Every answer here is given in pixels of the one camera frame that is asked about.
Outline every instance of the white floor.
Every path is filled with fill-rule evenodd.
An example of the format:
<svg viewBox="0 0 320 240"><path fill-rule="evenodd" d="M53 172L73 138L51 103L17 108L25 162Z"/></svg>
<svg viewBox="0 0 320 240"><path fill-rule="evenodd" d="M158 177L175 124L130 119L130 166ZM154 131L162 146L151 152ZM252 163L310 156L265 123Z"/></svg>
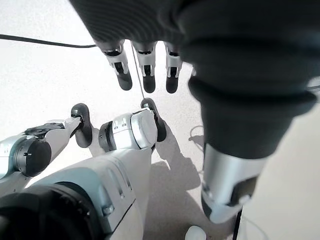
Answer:
<svg viewBox="0 0 320 240"><path fill-rule="evenodd" d="M70 44L93 41L67 0L0 1L0 34ZM71 107L85 103L96 128L139 109L142 100L130 43L125 43L133 87L123 91L98 48L74 49L0 40L0 139L46 120L69 117ZM184 63L177 93L166 92L165 52L156 47L156 90L151 97L168 125L168 138L156 146L145 236L183 239L190 225L202 227L208 239L222 240L232 222L211 224L200 207L203 129L200 105L187 82L192 67ZM320 182L319 105L292 125L263 172L253 201L244 209L242 240L314 240L318 236ZM91 155L74 139L36 179Z"/></svg>

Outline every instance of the black knob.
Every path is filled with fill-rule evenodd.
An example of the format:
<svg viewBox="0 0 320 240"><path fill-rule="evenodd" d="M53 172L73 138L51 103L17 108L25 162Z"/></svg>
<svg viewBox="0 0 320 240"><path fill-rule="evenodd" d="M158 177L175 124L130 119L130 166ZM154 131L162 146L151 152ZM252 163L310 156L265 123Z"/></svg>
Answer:
<svg viewBox="0 0 320 240"><path fill-rule="evenodd" d="M38 139L23 140L14 153L15 167L27 177L40 174L49 165L50 160L49 143Z"/></svg>

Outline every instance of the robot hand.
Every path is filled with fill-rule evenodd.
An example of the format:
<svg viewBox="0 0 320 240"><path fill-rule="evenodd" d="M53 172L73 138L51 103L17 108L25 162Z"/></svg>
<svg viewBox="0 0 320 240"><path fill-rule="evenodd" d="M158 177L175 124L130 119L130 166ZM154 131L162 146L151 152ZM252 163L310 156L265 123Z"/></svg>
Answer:
<svg viewBox="0 0 320 240"><path fill-rule="evenodd" d="M103 124L97 135L86 105L75 105L71 116L0 142L0 238L142 239L151 155L167 135L155 103L145 98L141 110ZM80 147L102 154L24 189L73 135Z"/></svg>

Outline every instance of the white round object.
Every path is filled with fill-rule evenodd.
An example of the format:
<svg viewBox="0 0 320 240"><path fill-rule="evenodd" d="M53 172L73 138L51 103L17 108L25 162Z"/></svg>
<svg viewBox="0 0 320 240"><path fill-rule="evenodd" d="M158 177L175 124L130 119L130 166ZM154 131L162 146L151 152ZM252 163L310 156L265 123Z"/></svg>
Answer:
<svg viewBox="0 0 320 240"><path fill-rule="evenodd" d="M186 232L184 239L185 240L206 240L207 235L201 227L191 226Z"/></svg>

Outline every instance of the black joint cover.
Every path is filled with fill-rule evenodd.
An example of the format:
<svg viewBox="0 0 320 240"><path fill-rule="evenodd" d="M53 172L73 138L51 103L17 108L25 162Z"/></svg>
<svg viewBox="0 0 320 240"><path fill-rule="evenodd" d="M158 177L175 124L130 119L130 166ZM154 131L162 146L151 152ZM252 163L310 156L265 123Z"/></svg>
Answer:
<svg viewBox="0 0 320 240"><path fill-rule="evenodd" d="M201 102L204 142L221 153L243 159L274 153L292 119L308 112L317 100L307 91L284 97L228 95L195 76L189 88Z"/></svg>
<svg viewBox="0 0 320 240"><path fill-rule="evenodd" d="M99 145L107 153L117 149L112 131L112 121L103 124L99 130Z"/></svg>
<svg viewBox="0 0 320 240"><path fill-rule="evenodd" d="M157 142L162 142L167 137L167 130L164 120L160 117L155 102L151 98L144 98L141 102L141 108L148 107L154 112L154 120L157 128Z"/></svg>
<svg viewBox="0 0 320 240"><path fill-rule="evenodd" d="M15 167L26 177L35 177L50 164L51 155L51 147L46 141L25 139L14 153Z"/></svg>
<svg viewBox="0 0 320 240"><path fill-rule="evenodd" d="M78 103L71 109L71 117L81 117L81 125L75 132L76 143L80 148L87 148L92 143L92 125L89 108L84 103Z"/></svg>
<svg viewBox="0 0 320 240"><path fill-rule="evenodd" d="M229 207L234 207L239 204L240 198L254 194L258 177L254 176L249 179L238 182L234 187L231 195L231 200L228 204Z"/></svg>

